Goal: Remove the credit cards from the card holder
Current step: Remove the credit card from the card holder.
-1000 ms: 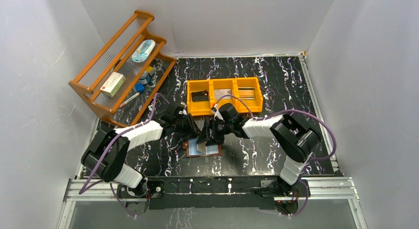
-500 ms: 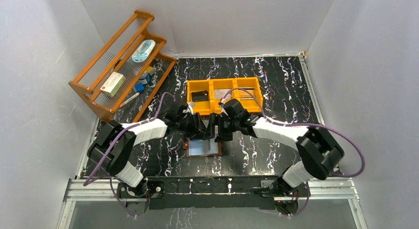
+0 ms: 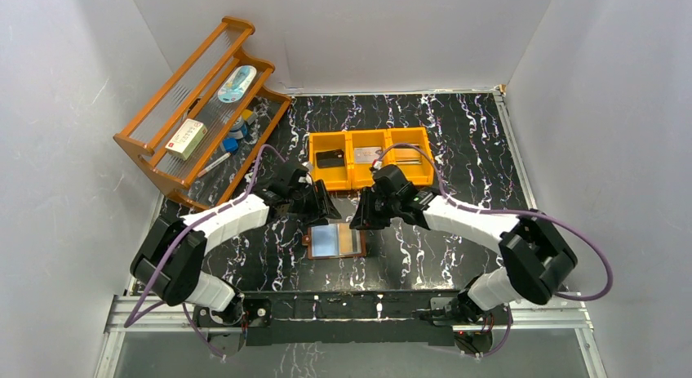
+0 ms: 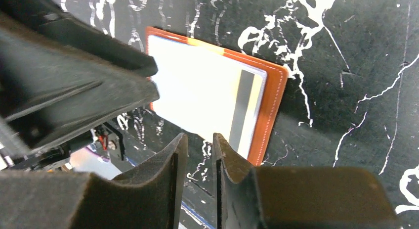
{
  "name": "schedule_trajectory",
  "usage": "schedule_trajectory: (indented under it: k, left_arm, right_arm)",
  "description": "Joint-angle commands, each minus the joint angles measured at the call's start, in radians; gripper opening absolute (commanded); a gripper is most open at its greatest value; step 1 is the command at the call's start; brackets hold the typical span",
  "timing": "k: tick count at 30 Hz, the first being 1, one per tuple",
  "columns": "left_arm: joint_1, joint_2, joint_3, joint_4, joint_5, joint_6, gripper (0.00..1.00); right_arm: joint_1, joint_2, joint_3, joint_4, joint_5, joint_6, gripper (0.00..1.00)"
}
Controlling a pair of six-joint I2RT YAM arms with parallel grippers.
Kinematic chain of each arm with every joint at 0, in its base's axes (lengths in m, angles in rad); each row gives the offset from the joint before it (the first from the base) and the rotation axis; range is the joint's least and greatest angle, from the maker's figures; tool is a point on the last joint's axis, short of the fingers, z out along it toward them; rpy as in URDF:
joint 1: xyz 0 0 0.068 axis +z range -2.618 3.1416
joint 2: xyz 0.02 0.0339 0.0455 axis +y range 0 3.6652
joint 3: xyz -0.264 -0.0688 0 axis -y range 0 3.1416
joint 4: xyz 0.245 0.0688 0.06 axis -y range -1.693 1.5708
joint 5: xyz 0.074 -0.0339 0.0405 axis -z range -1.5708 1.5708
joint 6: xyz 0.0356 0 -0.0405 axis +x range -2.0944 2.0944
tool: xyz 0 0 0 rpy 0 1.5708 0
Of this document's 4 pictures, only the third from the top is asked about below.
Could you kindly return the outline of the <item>orange leather card holder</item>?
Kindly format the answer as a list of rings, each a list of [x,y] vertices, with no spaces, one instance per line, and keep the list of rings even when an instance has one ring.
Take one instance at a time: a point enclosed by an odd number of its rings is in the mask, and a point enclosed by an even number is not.
[[[310,260],[366,256],[366,236],[347,223],[314,226],[302,238]]]

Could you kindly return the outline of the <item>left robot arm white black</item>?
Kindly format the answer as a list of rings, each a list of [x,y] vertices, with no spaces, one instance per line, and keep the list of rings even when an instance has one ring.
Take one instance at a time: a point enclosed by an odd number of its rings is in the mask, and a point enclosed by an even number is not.
[[[281,218],[311,227],[339,217],[325,182],[310,180],[306,167],[286,162],[238,202],[182,217],[159,216],[135,254],[130,273],[165,304],[206,307],[221,324],[233,326],[242,319],[244,295],[203,272],[204,257],[227,240]]]

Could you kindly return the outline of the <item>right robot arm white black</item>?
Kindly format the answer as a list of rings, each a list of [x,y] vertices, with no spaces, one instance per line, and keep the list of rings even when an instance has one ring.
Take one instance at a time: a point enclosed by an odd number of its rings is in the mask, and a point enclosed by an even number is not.
[[[360,192],[351,229],[385,229],[398,218],[460,236],[502,258],[501,268],[475,277],[451,303],[471,324],[482,323],[493,308],[513,301],[547,304],[578,262],[555,226],[538,211],[488,214],[462,207],[437,188],[416,187],[395,165],[374,171],[373,181]]]

